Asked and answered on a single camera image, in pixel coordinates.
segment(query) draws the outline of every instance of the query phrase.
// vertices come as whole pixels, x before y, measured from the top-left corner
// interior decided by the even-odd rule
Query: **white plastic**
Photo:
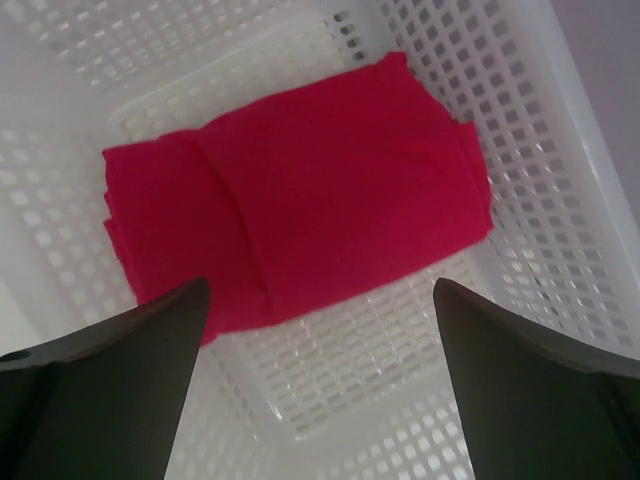
[[[168,479],[472,478],[435,323],[438,277],[640,356],[640,236],[547,0],[1,5],[0,276],[29,322],[18,348],[31,329],[48,339],[133,305],[102,227],[105,146],[201,125],[397,48],[483,140],[490,241],[203,349]]]

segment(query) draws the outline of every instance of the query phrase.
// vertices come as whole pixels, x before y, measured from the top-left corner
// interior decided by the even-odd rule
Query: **laundry basket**
[[[473,478],[435,322],[439,277],[639,355],[638,232],[548,0],[0,5],[0,286],[10,320],[40,340],[134,304],[102,227],[105,146],[200,126],[391,49],[481,135],[489,241],[204,348],[168,479]]]

